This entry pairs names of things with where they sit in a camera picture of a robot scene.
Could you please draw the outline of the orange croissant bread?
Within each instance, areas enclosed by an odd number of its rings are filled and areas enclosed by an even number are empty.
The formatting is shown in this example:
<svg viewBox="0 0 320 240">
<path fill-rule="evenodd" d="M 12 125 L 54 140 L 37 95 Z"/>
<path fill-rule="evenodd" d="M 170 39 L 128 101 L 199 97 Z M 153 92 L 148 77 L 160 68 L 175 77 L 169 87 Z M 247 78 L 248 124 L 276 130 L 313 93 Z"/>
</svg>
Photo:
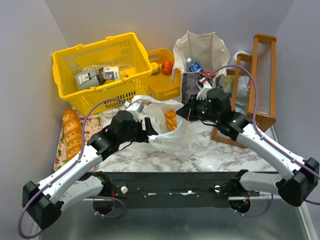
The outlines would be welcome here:
<svg viewBox="0 0 320 240">
<path fill-rule="evenodd" d="M 170 131 L 174 131 L 178 126 L 176 116 L 176 112 L 173 109 L 164 113 L 165 122 Z"/>
</svg>

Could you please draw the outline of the white plastic grocery bag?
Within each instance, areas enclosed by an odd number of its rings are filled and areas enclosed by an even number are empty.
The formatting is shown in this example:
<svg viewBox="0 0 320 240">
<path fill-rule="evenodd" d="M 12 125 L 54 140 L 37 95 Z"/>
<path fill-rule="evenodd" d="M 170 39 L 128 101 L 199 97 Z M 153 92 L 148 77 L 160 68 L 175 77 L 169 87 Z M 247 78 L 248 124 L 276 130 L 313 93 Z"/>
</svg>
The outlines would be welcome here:
<svg viewBox="0 0 320 240">
<path fill-rule="evenodd" d="M 152 147 L 160 152 L 173 154 L 177 157 L 187 157 L 197 151 L 198 139 L 191 123 L 179 115 L 176 116 L 177 127 L 170 130 L 166 123 L 165 113 L 172 110 L 176 112 L 184 105 L 176 100 L 159 101 L 148 95 L 136 95 L 132 103 L 147 104 L 143 107 L 139 117 L 150 118 L 153 129 L 157 135 L 148 137 Z"/>
</svg>

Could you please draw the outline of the red snack bag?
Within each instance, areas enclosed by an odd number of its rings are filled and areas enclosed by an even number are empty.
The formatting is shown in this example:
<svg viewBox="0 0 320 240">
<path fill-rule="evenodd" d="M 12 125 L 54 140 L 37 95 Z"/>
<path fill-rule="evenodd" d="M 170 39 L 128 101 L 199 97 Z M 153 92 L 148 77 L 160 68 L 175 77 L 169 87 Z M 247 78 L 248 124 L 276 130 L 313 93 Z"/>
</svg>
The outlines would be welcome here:
<svg viewBox="0 0 320 240">
<path fill-rule="evenodd" d="M 211 74 L 210 71 L 201 71 L 200 72 L 202 75 L 204 75 L 205 77 L 209 76 L 210 78 L 215 78 L 216 77 L 216 74 Z"/>
</svg>

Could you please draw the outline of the beige canvas tote bag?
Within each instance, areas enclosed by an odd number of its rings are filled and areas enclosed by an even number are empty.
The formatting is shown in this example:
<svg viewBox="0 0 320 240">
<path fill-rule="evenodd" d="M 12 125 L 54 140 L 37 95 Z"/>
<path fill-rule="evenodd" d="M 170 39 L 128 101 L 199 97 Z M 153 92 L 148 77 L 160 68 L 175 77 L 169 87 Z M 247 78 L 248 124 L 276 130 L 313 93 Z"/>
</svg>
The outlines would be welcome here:
<svg viewBox="0 0 320 240">
<path fill-rule="evenodd" d="M 188 102 L 191 95 L 200 91 L 197 81 L 203 77 L 201 73 L 191 72 L 188 58 L 193 63 L 198 63 L 203 72 L 208 73 L 227 65 L 230 59 L 224 41 L 214 32 L 198 35 L 188 31 L 175 42 L 173 56 L 171 82 L 175 82 L 175 76 L 180 77 L 180 101 L 183 104 Z"/>
</svg>

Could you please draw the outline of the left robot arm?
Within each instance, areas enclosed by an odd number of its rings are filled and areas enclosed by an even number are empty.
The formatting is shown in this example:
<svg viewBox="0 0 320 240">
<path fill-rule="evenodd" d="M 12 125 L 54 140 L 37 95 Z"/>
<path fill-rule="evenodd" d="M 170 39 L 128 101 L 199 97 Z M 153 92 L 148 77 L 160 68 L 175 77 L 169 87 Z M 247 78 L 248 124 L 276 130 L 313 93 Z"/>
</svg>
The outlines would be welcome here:
<svg viewBox="0 0 320 240">
<path fill-rule="evenodd" d="M 42 182 L 27 182 L 22 188 L 22 207 L 34 222 L 44 230 L 62 214 L 66 205 L 61 197 L 69 187 L 95 165 L 106 160 L 126 142 L 147 143 L 158 133 L 150 118 L 135 117 L 127 110 L 120 110 L 109 125 L 95 133 L 73 159 Z"/>
</svg>

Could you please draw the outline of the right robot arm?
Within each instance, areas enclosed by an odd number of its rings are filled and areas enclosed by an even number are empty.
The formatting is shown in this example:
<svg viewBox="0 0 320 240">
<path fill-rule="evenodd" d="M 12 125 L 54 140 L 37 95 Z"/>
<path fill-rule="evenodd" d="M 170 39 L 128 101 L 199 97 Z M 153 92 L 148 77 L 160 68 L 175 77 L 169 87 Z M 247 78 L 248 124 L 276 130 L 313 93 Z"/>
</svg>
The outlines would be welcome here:
<svg viewBox="0 0 320 240">
<path fill-rule="evenodd" d="M 299 207 L 318 185 L 320 164 L 304 159 L 264 134 L 255 123 L 232 110 L 229 96 L 221 89 L 209 89 L 206 98 L 192 95 L 176 114 L 187 121 L 209 121 L 225 136 L 248 147 L 267 161 L 276 174 L 245 172 L 239 184 L 247 191 L 279 195 L 288 204 Z"/>
</svg>

